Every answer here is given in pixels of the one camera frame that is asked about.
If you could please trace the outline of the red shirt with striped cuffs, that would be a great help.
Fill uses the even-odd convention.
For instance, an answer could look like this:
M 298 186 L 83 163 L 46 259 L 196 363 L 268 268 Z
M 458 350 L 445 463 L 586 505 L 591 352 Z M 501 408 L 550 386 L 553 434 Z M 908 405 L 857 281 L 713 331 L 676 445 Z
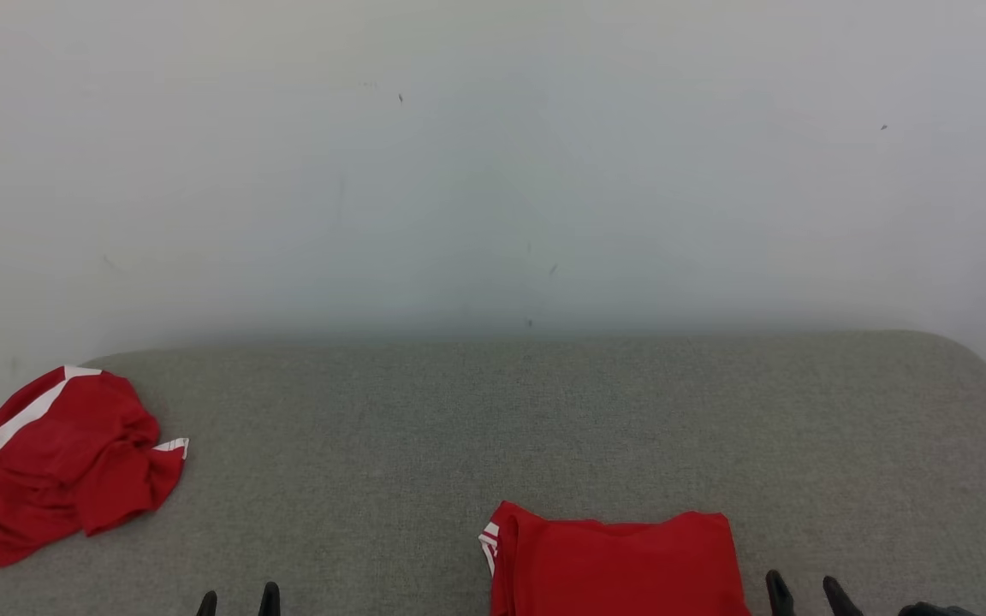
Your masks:
M 490 616 L 751 616 L 728 519 L 551 521 L 505 500 L 478 535 Z

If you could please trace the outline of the red garment with white hem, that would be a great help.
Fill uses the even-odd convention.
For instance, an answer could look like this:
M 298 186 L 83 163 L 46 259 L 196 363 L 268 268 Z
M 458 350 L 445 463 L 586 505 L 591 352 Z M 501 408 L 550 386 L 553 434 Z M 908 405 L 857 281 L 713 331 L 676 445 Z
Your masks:
M 28 383 L 0 408 L 0 568 L 159 510 L 188 449 L 161 441 L 121 376 L 63 366 Z

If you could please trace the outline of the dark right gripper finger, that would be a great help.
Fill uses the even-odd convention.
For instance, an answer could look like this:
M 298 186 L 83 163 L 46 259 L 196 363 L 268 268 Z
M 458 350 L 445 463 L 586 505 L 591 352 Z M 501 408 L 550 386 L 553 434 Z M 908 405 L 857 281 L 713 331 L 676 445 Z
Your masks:
M 778 570 L 770 570 L 764 577 L 769 596 L 771 616 L 797 616 L 792 593 Z
M 825 576 L 822 587 L 832 616 L 864 616 L 836 577 Z

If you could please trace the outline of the grey fabric sofa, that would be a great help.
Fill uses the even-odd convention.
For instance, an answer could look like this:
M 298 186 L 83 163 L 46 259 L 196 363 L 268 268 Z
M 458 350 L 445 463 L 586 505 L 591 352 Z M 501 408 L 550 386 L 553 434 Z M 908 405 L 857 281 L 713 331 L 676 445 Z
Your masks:
M 477 616 L 478 534 L 728 516 L 754 613 L 986 616 L 986 363 L 930 333 L 232 346 L 104 356 L 191 441 L 157 513 L 0 569 L 0 616 Z

